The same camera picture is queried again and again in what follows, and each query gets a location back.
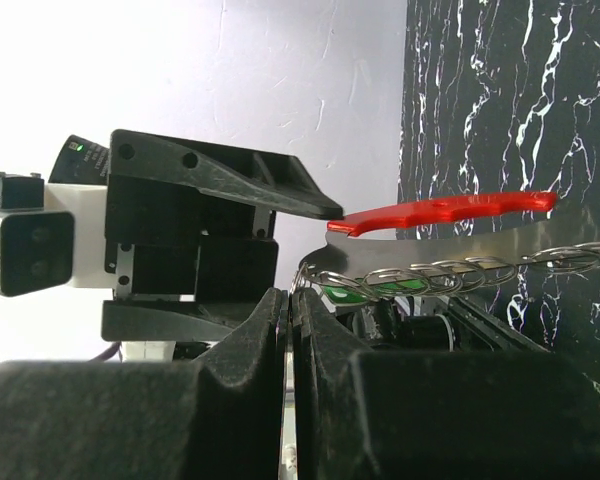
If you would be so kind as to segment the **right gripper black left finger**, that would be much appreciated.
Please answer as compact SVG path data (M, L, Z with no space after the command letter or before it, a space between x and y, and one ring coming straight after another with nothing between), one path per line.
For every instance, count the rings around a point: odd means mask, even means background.
M193 361L0 364L0 479L274 479L287 297Z

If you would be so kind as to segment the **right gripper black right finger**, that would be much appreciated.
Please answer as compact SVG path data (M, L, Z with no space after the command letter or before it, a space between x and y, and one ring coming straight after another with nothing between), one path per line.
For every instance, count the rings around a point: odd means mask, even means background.
M375 350L291 300L302 479L600 479L600 399L532 351Z

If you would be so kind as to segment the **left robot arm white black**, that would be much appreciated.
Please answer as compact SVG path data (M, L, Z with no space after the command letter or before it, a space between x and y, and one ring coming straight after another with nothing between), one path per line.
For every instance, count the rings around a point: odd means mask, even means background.
M69 137L47 196L75 219L70 285L113 293L111 342L223 338L274 284L277 215L343 215L293 155L123 129Z

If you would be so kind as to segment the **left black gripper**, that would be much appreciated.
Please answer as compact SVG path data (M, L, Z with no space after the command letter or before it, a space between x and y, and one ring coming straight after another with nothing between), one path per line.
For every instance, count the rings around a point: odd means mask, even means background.
M117 129L110 174L105 238L133 255L124 286L208 302L105 301L101 337L110 342L222 340L274 284L270 210L344 215L294 155Z

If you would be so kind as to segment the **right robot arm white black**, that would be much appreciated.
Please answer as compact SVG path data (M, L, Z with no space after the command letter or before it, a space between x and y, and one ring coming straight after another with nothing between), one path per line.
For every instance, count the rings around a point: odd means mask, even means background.
M189 361L0 364L0 479L600 479L600 387L461 299L220 306Z

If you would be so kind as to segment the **green key tag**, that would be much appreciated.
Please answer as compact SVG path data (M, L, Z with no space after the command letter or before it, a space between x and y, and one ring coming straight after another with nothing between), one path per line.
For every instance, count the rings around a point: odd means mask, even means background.
M400 296L416 296L426 293L430 286L419 279L402 282L390 282L377 285L322 286L324 296L334 305L353 306L375 302L380 299L391 299Z

